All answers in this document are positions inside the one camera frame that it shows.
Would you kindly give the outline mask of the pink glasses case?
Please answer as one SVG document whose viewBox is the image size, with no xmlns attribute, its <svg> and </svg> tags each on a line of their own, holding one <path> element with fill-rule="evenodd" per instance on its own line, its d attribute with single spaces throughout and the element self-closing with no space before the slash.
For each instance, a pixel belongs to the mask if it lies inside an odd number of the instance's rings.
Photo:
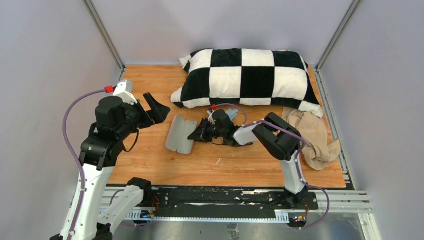
<svg viewBox="0 0 424 240">
<path fill-rule="evenodd" d="M 171 123 L 166 141 L 165 148 L 183 155 L 189 155 L 192 152 L 193 140 L 188 137 L 197 128 L 198 123 L 193 120 L 184 120 L 180 115 L 176 115 Z"/>
</svg>

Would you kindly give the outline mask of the dark aviator sunglasses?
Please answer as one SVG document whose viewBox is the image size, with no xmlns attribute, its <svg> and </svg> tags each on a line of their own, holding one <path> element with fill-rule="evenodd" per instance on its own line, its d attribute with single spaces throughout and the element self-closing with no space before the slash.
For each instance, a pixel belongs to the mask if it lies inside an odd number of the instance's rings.
<svg viewBox="0 0 424 240">
<path fill-rule="evenodd" d="M 213 145 L 217 145 L 217 146 L 228 146 L 228 147 L 232 147 L 232 148 L 240 148 L 240 147 L 250 146 L 250 145 L 254 144 L 253 142 L 248 142 L 246 144 L 240 144 L 239 142 L 237 142 L 233 138 L 223 138 L 221 143 L 215 142 L 214 140 L 212 140 L 211 143 Z"/>
</svg>

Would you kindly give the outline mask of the blue lens cloth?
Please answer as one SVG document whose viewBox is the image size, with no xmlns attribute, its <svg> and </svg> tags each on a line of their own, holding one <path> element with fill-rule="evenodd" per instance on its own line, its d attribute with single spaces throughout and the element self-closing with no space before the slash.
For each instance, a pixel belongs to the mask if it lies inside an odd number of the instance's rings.
<svg viewBox="0 0 424 240">
<path fill-rule="evenodd" d="M 228 115 L 229 119 L 231 121 L 233 121 L 238 115 L 238 110 L 237 109 L 227 109 L 225 111 L 225 113 Z"/>
</svg>

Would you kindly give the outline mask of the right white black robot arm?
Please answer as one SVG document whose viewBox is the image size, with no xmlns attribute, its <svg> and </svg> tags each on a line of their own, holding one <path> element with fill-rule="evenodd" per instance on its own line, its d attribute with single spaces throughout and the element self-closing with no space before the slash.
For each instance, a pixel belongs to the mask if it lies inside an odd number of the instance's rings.
<svg viewBox="0 0 424 240">
<path fill-rule="evenodd" d="M 208 118 L 203 118 L 187 138 L 200 143 L 222 138 L 222 145 L 235 148 L 260 142 L 280 163 L 286 204 L 298 209 L 305 203 L 309 185 L 300 165 L 300 152 L 305 141 L 299 131 L 277 114 L 271 112 L 261 120 L 238 126 L 224 110 L 216 110 Z"/>
</svg>

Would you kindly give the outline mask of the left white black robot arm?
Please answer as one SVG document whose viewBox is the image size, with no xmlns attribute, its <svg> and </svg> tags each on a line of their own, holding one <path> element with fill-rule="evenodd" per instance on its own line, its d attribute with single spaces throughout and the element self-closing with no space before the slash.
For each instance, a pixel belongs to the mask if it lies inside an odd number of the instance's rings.
<svg viewBox="0 0 424 240">
<path fill-rule="evenodd" d="M 137 205 L 149 206 L 157 202 L 152 183 L 134 177 L 121 194 L 104 211 L 100 211 L 109 178 L 119 155 L 126 150 L 124 141 L 131 134 L 163 123 L 170 108 L 157 102 L 151 94 L 144 98 L 150 110 L 139 101 L 126 103 L 119 96 L 101 99 L 95 109 L 96 121 L 88 137 L 74 154 L 79 187 L 76 189 L 65 224 L 56 240 L 111 240 L 118 226 Z"/>
</svg>

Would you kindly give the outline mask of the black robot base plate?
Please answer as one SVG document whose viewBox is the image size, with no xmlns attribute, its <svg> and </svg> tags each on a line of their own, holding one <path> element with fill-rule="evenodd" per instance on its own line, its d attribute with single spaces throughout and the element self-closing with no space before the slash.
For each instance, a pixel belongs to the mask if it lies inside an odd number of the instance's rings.
<svg viewBox="0 0 424 240">
<path fill-rule="evenodd" d="M 195 220 L 271 220 L 278 211 L 303 215 L 318 210 L 310 191 L 300 203 L 287 199 L 283 187 L 154 185 L 139 207 L 156 217 Z"/>
</svg>

